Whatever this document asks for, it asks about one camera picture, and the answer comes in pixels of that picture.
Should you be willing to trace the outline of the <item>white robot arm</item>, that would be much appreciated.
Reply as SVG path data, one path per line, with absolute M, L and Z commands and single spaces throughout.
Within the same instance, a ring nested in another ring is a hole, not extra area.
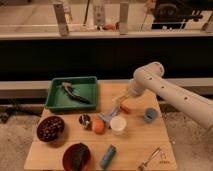
M 151 62 L 137 68 L 128 83 L 128 93 L 138 97 L 148 89 L 207 130 L 213 128 L 213 101 L 172 84 L 165 79 L 160 62 Z

